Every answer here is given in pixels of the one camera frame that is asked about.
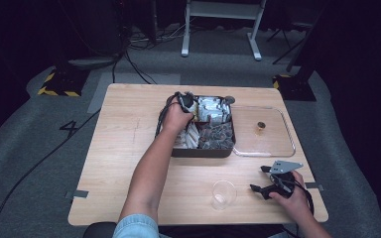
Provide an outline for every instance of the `light blue shirt sleeve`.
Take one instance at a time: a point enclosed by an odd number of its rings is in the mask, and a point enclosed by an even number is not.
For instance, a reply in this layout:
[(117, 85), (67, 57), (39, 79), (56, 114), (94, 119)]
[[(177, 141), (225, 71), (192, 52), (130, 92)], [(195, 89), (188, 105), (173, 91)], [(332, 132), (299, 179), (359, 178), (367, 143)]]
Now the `light blue shirt sleeve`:
[(116, 226), (113, 238), (120, 237), (168, 237), (159, 234), (159, 226), (153, 218), (144, 214), (132, 214), (124, 217)]

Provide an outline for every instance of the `right hand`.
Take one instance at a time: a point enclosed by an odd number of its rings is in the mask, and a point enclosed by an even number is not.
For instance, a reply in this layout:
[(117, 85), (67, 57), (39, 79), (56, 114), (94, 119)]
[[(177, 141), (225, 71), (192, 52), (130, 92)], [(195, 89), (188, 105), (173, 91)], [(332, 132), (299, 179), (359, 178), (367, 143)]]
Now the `right hand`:
[[(302, 175), (295, 171), (292, 171), (292, 173), (296, 181), (298, 181), (302, 186), (305, 186)], [(286, 209), (287, 214), (289, 214), (289, 216), (297, 223), (303, 219), (313, 216), (309, 209), (305, 192), (298, 186), (295, 186), (295, 190), (289, 198), (285, 198), (274, 191), (270, 192), (269, 195), (280, 205), (282, 205), (284, 209)]]
[(163, 121), (163, 130), (172, 130), (174, 133), (179, 134), (193, 118), (193, 114), (185, 113), (177, 102), (178, 100), (175, 97)]

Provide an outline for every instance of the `clear plastic cup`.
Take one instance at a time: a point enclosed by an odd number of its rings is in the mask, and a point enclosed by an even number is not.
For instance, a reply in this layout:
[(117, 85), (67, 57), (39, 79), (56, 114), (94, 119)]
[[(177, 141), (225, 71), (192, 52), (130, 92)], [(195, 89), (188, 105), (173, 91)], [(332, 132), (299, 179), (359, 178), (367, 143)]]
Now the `clear plastic cup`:
[(212, 187), (212, 207), (223, 210), (234, 202), (237, 196), (236, 187), (228, 180), (219, 180)]

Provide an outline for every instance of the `white table leg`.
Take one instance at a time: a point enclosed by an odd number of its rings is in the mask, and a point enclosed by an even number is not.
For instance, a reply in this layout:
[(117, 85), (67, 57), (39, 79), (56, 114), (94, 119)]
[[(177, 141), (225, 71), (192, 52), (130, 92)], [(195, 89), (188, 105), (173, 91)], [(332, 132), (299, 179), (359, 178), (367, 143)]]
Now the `white table leg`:
[(261, 56), (261, 53), (259, 52), (258, 45), (256, 44), (255, 38), (256, 38), (256, 33), (258, 32), (258, 29), (259, 29), (259, 24), (261, 23), (262, 15), (264, 13), (265, 2), (266, 1), (264, 0), (259, 5), (259, 10), (256, 15), (256, 20), (255, 20), (255, 24), (253, 25), (252, 33), (247, 34), (250, 48), (252, 49), (252, 52), (253, 52), (253, 57), (257, 61), (261, 60), (262, 56)]
[(187, 16), (185, 21), (185, 35), (184, 42), (182, 44), (182, 57), (187, 57), (190, 54), (191, 0), (188, 0)]

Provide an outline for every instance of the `clear plastic lid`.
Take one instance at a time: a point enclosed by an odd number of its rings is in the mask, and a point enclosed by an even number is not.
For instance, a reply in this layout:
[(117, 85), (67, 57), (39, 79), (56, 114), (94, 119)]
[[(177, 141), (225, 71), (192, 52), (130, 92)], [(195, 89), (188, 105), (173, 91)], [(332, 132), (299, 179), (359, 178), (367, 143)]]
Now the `clear plastic lid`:
[(274, 107), (231, 106), (236, 144), (241, 157), (291, 157), (296, 152), (283, 113)]

